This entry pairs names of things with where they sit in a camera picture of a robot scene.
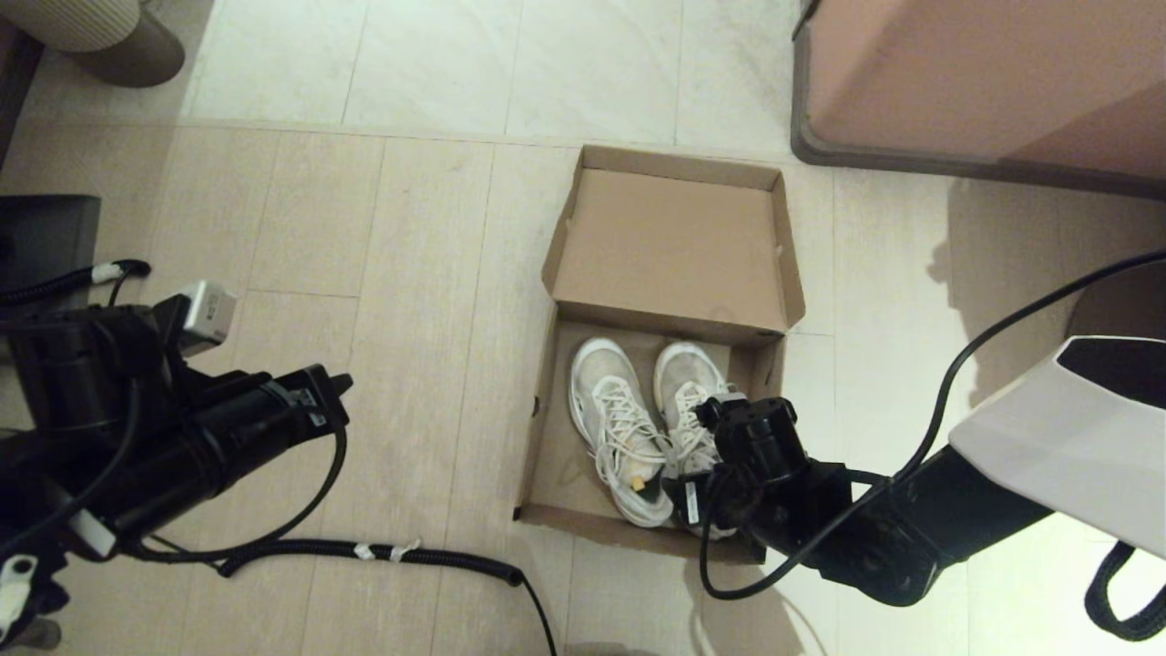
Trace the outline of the round brown pedestal base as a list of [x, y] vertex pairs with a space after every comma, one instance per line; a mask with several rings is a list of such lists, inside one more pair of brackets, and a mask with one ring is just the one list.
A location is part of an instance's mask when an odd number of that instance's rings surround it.
[[1133, 267], [1086, 288], [1073, 306], [1066, 336], [1166, 343], [1166, 261]]

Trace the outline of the brown cardboard shoe box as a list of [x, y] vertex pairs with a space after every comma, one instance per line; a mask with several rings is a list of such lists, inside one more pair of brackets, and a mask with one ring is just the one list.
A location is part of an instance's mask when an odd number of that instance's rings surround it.
[[784, 336], [805, 317], [782, 172], [586, 144], [541, 280], [554, 306], [513, 519], [696, 558], [698, 539], [686, 528], [638, 528], [617, 512], [569, 419], [569, 365], [586, 339], [604, 337], [649, 386], [668, 343], [696, 343], [733, 389], [777, 397]]

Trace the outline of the dark grey block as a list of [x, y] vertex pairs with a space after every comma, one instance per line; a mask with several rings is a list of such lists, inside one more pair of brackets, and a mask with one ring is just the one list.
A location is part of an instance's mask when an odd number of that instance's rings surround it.
[[0, 292], [96, 264], [100, 199], [0, 196]]

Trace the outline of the striped beige ottoman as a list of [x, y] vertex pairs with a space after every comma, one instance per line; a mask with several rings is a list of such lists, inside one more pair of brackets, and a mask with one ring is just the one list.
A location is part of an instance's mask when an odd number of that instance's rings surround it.
[[162, 86], [187, 64], [187, 48], [141, 0], [0, 0], [0, 17], [108, 86]]

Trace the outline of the white lace-up sneaker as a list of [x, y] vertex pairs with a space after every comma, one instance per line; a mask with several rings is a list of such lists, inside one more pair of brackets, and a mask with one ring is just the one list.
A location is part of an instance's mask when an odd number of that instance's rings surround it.
[[647, 530], [670, 522], [673, 502], [661, 484], [668, 463], [663, 433], [619, 345], [604, 337], [580, 345], [568, 376], [568, 408], [616, 510]]
[[677, 521], [702, 532], [702, 489], [723, 458], [715, 436], [697, 418], [696, 408], [729, 392], [712, 359], [695, 343], [672, 343], [659, 354], [653, 374], [653, 397], [665, 421], [658, 445], [665, 456], [665, 480], [676, 506]]

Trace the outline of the pink cabinet with grey base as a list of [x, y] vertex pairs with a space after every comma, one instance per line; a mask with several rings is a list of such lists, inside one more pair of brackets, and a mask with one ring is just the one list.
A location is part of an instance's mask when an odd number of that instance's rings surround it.
[[1166, 0], [805, 0], [791, 146], [1166, 202]]

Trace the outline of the dark brown furniture edge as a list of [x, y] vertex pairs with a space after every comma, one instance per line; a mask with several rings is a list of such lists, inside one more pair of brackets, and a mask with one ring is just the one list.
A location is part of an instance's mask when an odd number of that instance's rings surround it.
[[0, 17], [0, 169], [45, 45]]

